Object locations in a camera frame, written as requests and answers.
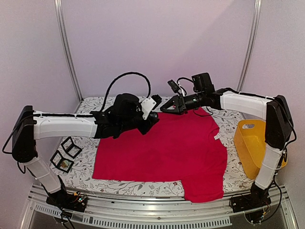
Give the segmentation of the red polo shirt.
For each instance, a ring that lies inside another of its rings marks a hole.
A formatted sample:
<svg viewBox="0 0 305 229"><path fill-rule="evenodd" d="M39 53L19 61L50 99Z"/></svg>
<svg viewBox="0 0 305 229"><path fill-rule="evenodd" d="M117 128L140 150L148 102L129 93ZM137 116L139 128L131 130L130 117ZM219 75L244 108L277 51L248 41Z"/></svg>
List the red polo shirt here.
<svg viewBox="0 0 305 229"><path fill-rule="evenodd" d="M183 115L159 113L159 122L142 135L138 130L101 139L92 177L135 182L180 181L193 203L220 199L227 149L215 120L203 109Z"/></svg>

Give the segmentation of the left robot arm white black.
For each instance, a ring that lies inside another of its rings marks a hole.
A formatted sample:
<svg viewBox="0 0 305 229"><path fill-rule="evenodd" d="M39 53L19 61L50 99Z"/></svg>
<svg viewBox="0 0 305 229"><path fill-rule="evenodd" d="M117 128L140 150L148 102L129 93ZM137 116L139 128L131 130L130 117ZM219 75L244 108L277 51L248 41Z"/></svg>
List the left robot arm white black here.
<svg viewBox="0 0 305 229"><path fill-rule="evenodd" d="M63 191L64 185L59 177L39 158L36 140L65 136L116 139L123 132L133 129L144 135L158 121L156 112L145 114L142 111L133 111L129 115L113 115L98 111L84 114L52 114L34 111L31 105L27 105L5 143L12 142L12 157L24 164L46 191L52 194L52 199L60 207L67 207L71 203L71 197Z"/></svg>

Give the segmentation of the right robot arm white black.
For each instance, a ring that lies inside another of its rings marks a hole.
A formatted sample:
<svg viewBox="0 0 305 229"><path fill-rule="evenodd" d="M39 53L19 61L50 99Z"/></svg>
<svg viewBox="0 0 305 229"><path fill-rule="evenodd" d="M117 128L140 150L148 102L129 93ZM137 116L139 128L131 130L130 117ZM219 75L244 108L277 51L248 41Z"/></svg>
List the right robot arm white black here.
<svg viewBox="0 0 305 229"><path fill-rule="evenodd" d="M201 89L192 95L173 96L161 106L161 111L182 115L203 106L255 117L238 123L234 144L245 174L257 189L247 196L246 203L250 208L258 207L265 199L263 190L286 164L287 145L292 142L290 136L295 134L286 98L242 93L231 88Z"/></svg>

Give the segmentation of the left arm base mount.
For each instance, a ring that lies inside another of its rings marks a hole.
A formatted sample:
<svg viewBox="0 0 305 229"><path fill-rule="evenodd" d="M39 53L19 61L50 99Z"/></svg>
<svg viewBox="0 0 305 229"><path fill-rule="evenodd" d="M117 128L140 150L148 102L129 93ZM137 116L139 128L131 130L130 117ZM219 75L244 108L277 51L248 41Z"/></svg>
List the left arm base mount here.
<svg viewBox="0 0 305 229"><path fill-rule="evenodd" d="M85 212L87 207L88 196L86 194L69 194L66 191L58 191L56 193L48 193L47 204L56 206L59 209L69 209L77 212Z"/></svg>

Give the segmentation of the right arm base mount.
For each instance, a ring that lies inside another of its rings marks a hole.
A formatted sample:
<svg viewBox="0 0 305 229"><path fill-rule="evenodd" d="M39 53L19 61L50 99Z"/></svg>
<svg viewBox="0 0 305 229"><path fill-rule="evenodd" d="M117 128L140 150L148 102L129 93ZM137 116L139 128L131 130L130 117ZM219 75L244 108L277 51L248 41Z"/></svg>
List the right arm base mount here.
<svg viewBox="0 0 305 229"><path fill-rule="evenodd" d="M229 206L233 212L252 210L271 204L268 192L251 191L250 194L234 194L229 199Z"/></svg>

